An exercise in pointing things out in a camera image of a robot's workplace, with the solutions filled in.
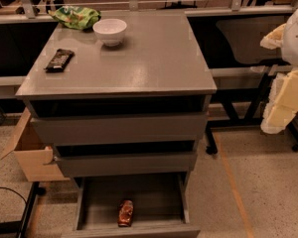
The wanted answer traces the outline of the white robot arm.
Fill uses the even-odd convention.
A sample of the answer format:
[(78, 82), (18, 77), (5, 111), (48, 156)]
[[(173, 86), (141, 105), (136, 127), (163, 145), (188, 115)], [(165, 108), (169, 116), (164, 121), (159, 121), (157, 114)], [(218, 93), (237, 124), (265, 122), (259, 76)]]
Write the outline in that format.
[(263, 112), (261, 130), (266, 134), (277, 134), (298, 113), (298, 9), (285, 24), (266, 35), (260, 45), (270, 50), (280, 48), (282, 59), (293, 66), (287, 74), (276, 75)]

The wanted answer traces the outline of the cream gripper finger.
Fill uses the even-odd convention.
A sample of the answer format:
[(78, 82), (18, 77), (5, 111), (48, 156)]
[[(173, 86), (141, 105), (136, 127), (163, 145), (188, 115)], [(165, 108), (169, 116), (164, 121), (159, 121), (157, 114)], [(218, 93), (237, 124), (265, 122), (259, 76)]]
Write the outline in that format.
[(268, 99), (260, 128), (266, 134), (278, 134), (298, 113), (298, 67), (276, 75)]
[(285, 24), (278, 26), (260, 41), (260, 45), (269, 50), (280, 48), (282, 46), (284, 29)]

